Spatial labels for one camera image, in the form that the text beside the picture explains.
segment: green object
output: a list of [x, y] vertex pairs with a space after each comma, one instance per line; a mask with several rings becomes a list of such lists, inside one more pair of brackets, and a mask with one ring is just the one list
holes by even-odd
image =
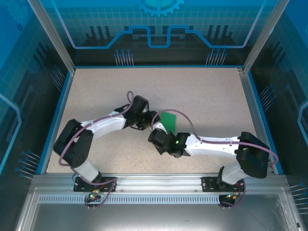
[[167, 132], [175, 134], [176, 115], [168, 112], [163, 112], [160, 115], [160, 122], [164, 125]]

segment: beige work surface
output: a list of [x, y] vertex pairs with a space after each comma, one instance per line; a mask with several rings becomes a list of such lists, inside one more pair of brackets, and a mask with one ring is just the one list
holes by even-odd
[[[194, 123], [200, 136], [255, 134], [236, 68], [77, 69], [58, 135], [70, 119], [86, 121], [128, 103], [128, 90], [149, 101], [150, 110], [177, 109]], [[176, 132], [191, 132], [177, 115]], [[88, 159], [103, 173], [209, 173], [231, 163], [215, 156], [160, 155], [147, 139], [149, 129], [126, 128], [93, 141]], [[71, 172], [52, 153], [47, 172]]]

